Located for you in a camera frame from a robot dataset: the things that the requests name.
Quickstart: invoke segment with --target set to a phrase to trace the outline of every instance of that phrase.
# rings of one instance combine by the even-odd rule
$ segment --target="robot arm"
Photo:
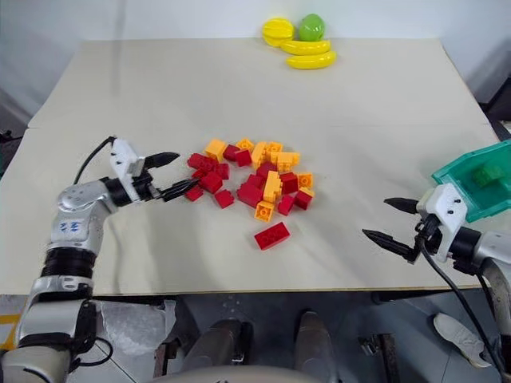
[[[96,340],[92,277],[103,223],[119,207],[151,199],[166,202],[195,186],[198,180],[183,180],[163,191],[153,186],[149,169],[178,156],[140,157],[126,141],[113,139],[111,165],[117,178],[74,184],[58,196],[45,264],[16,330],[18,348],[2,358],[6,383],[60,383],[80,365],[77,355]]]
[[[467,207],[452,184],[437,186],[420,200],[392,198],[386,203],[398,210],[420,214],[414,247],[395,241],[379,231],[363,230],[380,247],[415,263],[425,251],[440,262],[451,258],[456,270],[488,279],[493,290],[494,317],[501,335],[501,359],[497,368],[511,381],[511,235],[481,233],[463,227]]]

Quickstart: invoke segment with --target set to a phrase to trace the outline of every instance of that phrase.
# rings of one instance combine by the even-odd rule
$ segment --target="table surface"
[[[277,140],[315,174],[308,211],[276,214],[291,237],[260,251],[268,224],[210,195],[123,207],[108,219],[94,270],[96,294],[204,291],[433,289],[423,259],[411,266],[361,229],[410,243],[417,217],[388,197],[420,198],[430,174],[496,142],[488,121],[437,40],[335,39],[338,61],[298,71],[259,39],[92,41],[70,62],[0,183],[0,291],[25,294],[38,276],[56,213],[89,152],[106,136],[140,154],[182,157],[153,174],[166,187],[188,177],[186,159],[213,137]],[[232,168],[234,190],[250,169]],[[83,181],[113,176],[108,153]],[[511,228],[509,213],[479,229]],[[477,280],[444,267],[455,282]]]

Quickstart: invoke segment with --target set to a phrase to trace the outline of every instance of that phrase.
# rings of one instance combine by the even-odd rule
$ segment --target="teal plastic container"
[[[511,140],[464,154],[432,177],[439,184],[454,184],[469,208],[468,222],[509,209]]]

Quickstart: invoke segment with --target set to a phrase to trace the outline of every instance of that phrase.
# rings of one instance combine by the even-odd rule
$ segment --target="green toy fruit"
[[[308,14],[300,22],[298,34],[301,41],[319,41],[325,34],[325,22],[317,14]]]

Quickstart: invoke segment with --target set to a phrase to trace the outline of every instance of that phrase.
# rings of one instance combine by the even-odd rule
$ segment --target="red lego brick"
[[[281,222],[254,235],[254,238],[261,250],[266,250],[275,246],[277,243],[281,243],[290,235],[284,223]]]
[[[225,209],[227,206],[230,206],[234,203],[234,197],[232,196],[229,190],[222,190],[215,194],[216,202],[220,205],[221,208]]]
[[[234,156],[234,153],[238,152],[239,150],[240,150],[240,148],[238,148],[237,146],[228,145],[224,151],[224,159],[229,160],[229,161],[236,161],[236,157]]]
[[[252,163],[252,155],[248,149],[239,150],[234,154],[238,166],[247,166]]]
[[[263,200],[263,191],[247,183],[241,184],[236,194],[241,202],[253,208],[256,208],[257,204]]]
[[[208,173],[214,170],[215,166],[218,164],[218,161],[214,158],[209,158],[199,153],[193,153],[190,158],[188,158],[187,163],[190,168],[202,170],[204,173]]]
[[[188,190],[186,193],[184,193],[184,196],[193,202],[197,201],[200,197],[202,197],[203,194],[204,192],[202,191],[202,189],[196,185],[190,190]]]
[[[264,186],[264,178],[251,174],[247,178],[247,184],[254,185],[256,188],[261,189]]]
[[[298,193],[295,195],[295,205],[301,207],[303,210],[307,210],[311,201],[312,197],[301,190],[298,190]]]
[[[222,178],[215,172],[209,172],[199,181],[200,187],[212,194],[215,194],[222,187],[222,184]]]
[[[285,195],[282,197],[279,205],[277,206],[277,210],[280,214],[288,215],[295,203],[295,197],[291,197],[290,195]]]
[[[215,166],[215,173],[218,174],[222,180],[229,179],[229,164],[218,164]]]
[[[259,168],[257,169],[256,174],[261,178],[268,178],[268,172],[276,172],[277,171],[277,165],[272,164],[271,162],[265,162]]]
[[[198,179],[201,179],[202,177],[204,177],[207,173],[204,173],[202,170],[195,170],[192,174],[192,178],[198,178]]]
[[[284,173],[280,175],[282,181],[282,194],[289,194],[298,191],[298,177],[295,173]]]

